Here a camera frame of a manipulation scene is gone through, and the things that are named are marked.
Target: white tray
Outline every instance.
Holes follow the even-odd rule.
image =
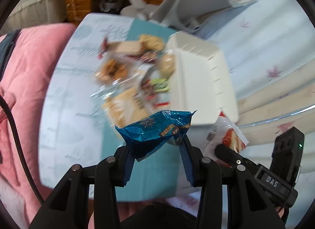
[[[214,124],[221,110],[237,122],[235,94],[219,48],[185,32],[171,35],[166,46],[176,56],[176,71],[170,78],[171,110],[197,110],[192,125]]]

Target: black device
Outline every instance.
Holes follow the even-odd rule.
[[[228,186],[228,228],[285,228],[275,205],[291,207],[297,191],[294,185],[303,151],[304,134],[290,129],[276,139],[272,171],[243,158],[225,145],[216,155],[231,167],[220,166],[193,147],[187,136],[179,145],[187,180],[202,187],[196,228],[221,228],[222,185]],[[129,181],[134,158],[129,146],[119,147],[98,165],[73,165],[43,203],[30,229],[86,228],[89,185],[94,184],[95,229],[120,228],[115,187]]]

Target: black cable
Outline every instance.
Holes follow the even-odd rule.
[[[12,134],[13,134],[13,138],[14,138],[14,142],[15,142],[15,146],[16,146],[16,150],[18,151],[18,155],[19,155],[22,167],[24,169],[25,175],[27,177],[27,180],[28,180],[34,194],[36,195],[37,199],[39,200],[40,204],[43,204],[44,199],[42,198],[41,194],[39,193],[37,186],[35,185],[35,182],[32,178],[31,173],[30,173],[30,170],[27,166],[27,163],[26,163],[26,160],[25,160],[25,157],[23,154],[23,150],[21,147],[21,142],[19,140],[18,130],[16,128],[13,115],[11,113],[9,106],[7,105],[7,102],[5,102],[5,100],[3,99],[3,97],[1,95],[0,95],[0,106],[3,109],[4,113],[6,114],[7,119],[9,121],[11,130],[12,130]]]

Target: metal screw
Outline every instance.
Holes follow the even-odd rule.
[[[78,169],[80,169],[81,168],[81,165],[80,164],[74,164],[74,165],[72,165],[72,167],[71,167],[71,169],[73,170],[73,171],[77,171]]]
[[[237,168],[239,171],[244,171],[244,170],[246,169],[245,166],[242,165],[242,164],[237,165],[236,168]]]
[[[202,158],[201,158],[201,161],[202,161],[203,163],[210,163],[210,162],[211,162],[211,159],[208,158],[208,157],[202,157]]]
[[[109,157],[106,158],[106,161],[108,163],[113,163],[114,161],[116,161],[116,158],[115,158],[115,156],[109,156]]]

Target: barcode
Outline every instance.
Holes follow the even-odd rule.
[[[135,94],[132,96],[133,100],[135,101],[136,103],[136,106],[139,108],[139,110],[143,109],[144,108],[144,104],[140,98],[140,95],[139,93]]]

